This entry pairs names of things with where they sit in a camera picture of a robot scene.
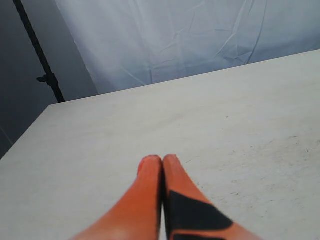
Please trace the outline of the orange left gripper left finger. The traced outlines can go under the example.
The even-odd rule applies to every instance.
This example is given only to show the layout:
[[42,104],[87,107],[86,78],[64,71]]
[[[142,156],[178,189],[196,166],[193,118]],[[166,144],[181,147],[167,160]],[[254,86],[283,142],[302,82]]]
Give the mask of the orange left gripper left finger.
[[73,240],[157,240],[162,207],[162,159],[144,157],[123,197]]

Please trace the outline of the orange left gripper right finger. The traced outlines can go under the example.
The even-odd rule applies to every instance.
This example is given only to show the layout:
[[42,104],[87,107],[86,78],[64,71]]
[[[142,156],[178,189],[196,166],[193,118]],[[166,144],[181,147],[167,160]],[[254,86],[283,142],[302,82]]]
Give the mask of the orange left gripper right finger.
[[164,157],[163,173],[168,240],[261,239],[216,208],[191,180],[176,155]]

